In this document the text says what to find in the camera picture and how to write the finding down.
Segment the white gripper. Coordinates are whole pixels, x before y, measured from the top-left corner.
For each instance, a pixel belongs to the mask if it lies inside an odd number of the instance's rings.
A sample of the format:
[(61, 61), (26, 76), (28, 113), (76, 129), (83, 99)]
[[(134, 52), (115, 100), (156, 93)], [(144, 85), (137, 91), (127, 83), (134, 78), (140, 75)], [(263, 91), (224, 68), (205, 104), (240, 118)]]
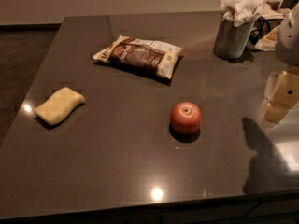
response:
[[(278, 28), (276, 54), (286, 64), (299, 65), (299, 4)], [(299, 102), (299, 75), (289, 71), (271, 73), (264, 90), (261, 118), (280, 123)]]

